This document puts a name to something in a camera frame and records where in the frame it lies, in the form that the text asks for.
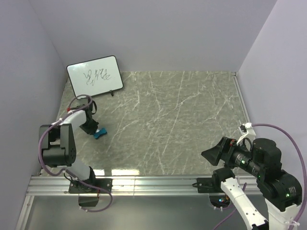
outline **white wall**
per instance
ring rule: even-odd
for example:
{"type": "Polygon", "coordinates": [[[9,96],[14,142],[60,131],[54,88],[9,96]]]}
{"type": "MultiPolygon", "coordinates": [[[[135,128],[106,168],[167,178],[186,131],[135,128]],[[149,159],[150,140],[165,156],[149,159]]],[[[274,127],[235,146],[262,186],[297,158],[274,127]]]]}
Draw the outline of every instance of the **white wall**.
{"type": "MultiPolygon", "coordinates": [[[[307,1],[278,0],[239,71],[239,84],[253,123],[284,128],[307,163],[307,1]]],[[[302,181],[291,142],[278,131],[257,128],[282,150],[283,167],[302,181]]],[[[306,212],[300,222],[307,228],[306,212]]]]}
{"type": "Polygon", "coordinates": [[[238,71],[276,0],[30,0],[65,65],[238,71]]]}
{"type": "Polygon", "coordinates": [[[66,77],[28,1],[0,1],[0,31],[0,229],[12,230],[39,169],[39,126],[56,118],[66,77]]]}

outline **gray marble surface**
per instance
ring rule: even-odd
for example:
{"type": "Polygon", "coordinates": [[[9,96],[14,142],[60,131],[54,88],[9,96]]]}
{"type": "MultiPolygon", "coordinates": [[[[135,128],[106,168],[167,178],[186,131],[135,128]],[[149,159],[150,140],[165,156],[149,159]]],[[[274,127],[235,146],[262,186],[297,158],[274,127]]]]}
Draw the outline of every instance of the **gray marble surface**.
{"type": "MultiPolygon", "coordinates": [[[[105,175],[210,174],[201,152],[246,122],[230,72],[123,72],[124,89],[97,96],[108,134],[75,134],[77,157],[105,175]]],[[[74,97],[68,81],[59,117],[74,97]]]]}

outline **purple cable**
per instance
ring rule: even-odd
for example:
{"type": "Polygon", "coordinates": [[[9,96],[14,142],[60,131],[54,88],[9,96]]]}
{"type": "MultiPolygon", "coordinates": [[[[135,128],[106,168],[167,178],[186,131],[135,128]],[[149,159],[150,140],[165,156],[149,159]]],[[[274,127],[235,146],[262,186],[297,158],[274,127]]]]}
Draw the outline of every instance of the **purple cable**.
{"type": "MultiPolygon", "coordinates": [[[[58,126],[60,123],[62,123],[67,117],[69,117],[70,115],[84,109],[84,108],[87,108],[89,107],[92,103],[93,103],[93,99],[91,96],[89,95],[86,95],[86,94],[81,94],[79,96],[76,96],[75,98],[72,99],[72,101],[69,103],[69,106],[68,108],[70,108],[71,104],[78,98],[78,97],[81,97],[81,96],[85,96],[86,98],[90,99],[90,102],[84,106],[81,106],[80,108],[76,109],[76,110],[73,110],[72,112],[70,112],[69,114],[65,115],[62,119],[60,118],[57,122],[55,122],[53,125],[51,125],[44,133],[43,135],[41,136],[41,138],[39,139],[39,142],[38,142],[38,160],[39,160],[39,163],[41,164],[41,166],[43,167],[43,169],[51,176],[58,176],[61,174],[61,172],[63,171],[66,171],[69,175],[71,175],[72,177],[76,177],[72,172],[70,172],[69,170],[65,170],[65,169],[61,169],[59,172],[57,173],[52,173],[48,168],[47,166],[45,165],[44,161],[43,161],[43,156],[42,156],[42,143],[43,143],[43,140],[44,138],[46,137],[47,133],[53,129],[54,127],[58,126]]],[[[88,184],[88,183],[85,183],[83,182],[82,180],[79,180],[78,181],[80,183],[82,183],[83,185],[85,186],[88,186],[90,188],[93,188],[93,189],[96,189],[98,191],[103,191],[105,193],[107,193],[109,196],[110,196],[110,202],[107,206],[105,206],[104,208],[102,209],[99,209],[99,210],[89,210],[89,209],[86,209],[86,208],[83,208],[83,210],[87,211],[87,212],[101,212],[101,211],[104,211],[106,210],[108,207],[110,207],[110,205],[112,204],[112,201],[113,201],[113,196],[111,195],[111,193],[106,190],[106,189],[103,189],[103,188],[99,188],[99,187],[96,187],[96,186],[93,186],[91,184],[88,184]]]]}
{"type": "MultiPolygon", "coordinates": [[[[244,183],[242,190],[244,191],[246,188],[247,183],[244,183]]],[[[236,212],[236,208],[227,216],[225,217],[221,222],[219,222],[213,230],[216,230],[221,224],[223,224],[226,220],[228,220],[234,213],[236,212]]]]}
{"type": "MultiPolygon", "coordinates": [[[[303,198],[303,202],[302,202],[302,206],[297,214],[297,216],[294,218],[294,221],[298,222],[298,220],[300,219],[300,217],[302,216],[304,210],[305,210],[305,207],[306,207],[306,202],[307,202],[307,173],[306,173],[306,167],[305,167],[305,163],[304,163],[304,159],[303,159],[303,156],[302,156],[302,153],[301,151],[299,150],[296,142],[293,140],[293,138],[290,136],[290,134],[288,134],[286,131],[284,131],[282,128],[279,128],[277,126],[274,126],[274,125],[270,125],[270,124],[253,124],[252,125],[253,127],[257,127],[257,126],[266,126],[266,127],[271,127],[271,128],[275,128],[281,132],[283,132],[292,142],[292,144],[294,145],[297,153],[298,153],[298,156],[299,156],[299,159],[301,161],[301,165],[302,165],[302,169],[303,169],[303,178],[304,178],[304,198],[303,198]]],[[[293,225],[291,225],[289,227],[289,230],[292,230],[294,228],[293,225]]]]}

